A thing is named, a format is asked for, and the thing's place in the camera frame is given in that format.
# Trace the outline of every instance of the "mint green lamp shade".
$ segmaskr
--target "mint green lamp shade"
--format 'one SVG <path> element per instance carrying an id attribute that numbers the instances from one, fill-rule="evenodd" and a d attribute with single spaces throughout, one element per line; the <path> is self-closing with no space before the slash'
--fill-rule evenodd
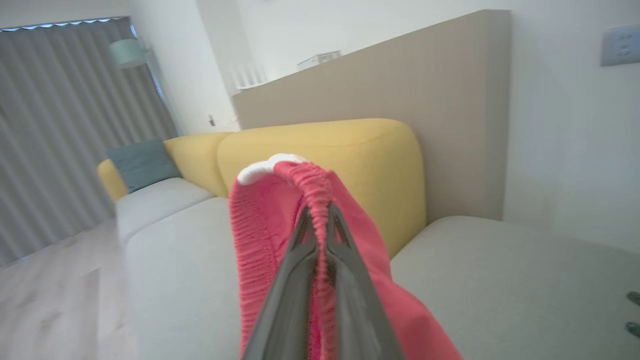
<path id="1" fill-rule="evenodd" d="M 114 42 L 109 46 L 111 56 L 121 69 L 143 65 L 147 62 L 145 51 L 136 39 L 126 39 Z"/>

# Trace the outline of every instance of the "red ribbed fabric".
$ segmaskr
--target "red ribbed fabric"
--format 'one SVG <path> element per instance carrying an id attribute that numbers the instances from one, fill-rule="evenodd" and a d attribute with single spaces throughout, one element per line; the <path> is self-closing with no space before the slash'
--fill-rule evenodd
<path id="1" fill-rule="evenodd" d="M 335 296 L 326 278 L 328 205 L 336 203 L 353 235 L 407 360 L 457 360 L 460 354 L 429 310 L 391 278 L 384 242 L 367 213 L 335 173 L 312 163 L 281 161 L 253 184 L 229 195 L 240 280 L 244 350 L 284 257 L 301 210 L 308 206 L 321 249 L 310 304 L 309 359 L 336 359 Z"/>

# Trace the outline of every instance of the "gray curtain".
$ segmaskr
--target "gray curtain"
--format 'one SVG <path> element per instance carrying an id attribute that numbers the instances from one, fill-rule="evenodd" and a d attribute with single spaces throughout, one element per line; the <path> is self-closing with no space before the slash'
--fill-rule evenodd
<path id="1" fill-rule="evenodd" d="M 0 32 L 0 266 L 113 216 L 107 149 L 176 136 L 147 67 L 114 65 L 125 38 L 129 18 Z"/>

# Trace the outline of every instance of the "wooden floor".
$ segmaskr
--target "wooden floor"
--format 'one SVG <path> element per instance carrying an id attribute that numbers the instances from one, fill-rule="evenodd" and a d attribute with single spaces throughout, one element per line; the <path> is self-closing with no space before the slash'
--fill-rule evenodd
<path id="1" fill-rule="evenodd" d="M 115 221 L 0 269 L 1 360 L 137 360 Z"/>

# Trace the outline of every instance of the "beige half wall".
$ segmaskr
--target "beige half wall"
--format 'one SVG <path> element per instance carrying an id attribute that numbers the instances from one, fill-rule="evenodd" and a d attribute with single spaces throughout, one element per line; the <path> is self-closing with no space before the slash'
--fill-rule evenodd
<path id="1" fill-rule="evenodd" d="M 429 221 L 502 220 L 511 14 L 483 10 L 233 96 L 243 129 L 361 118 L 407 123 L 422 146 Z"/>

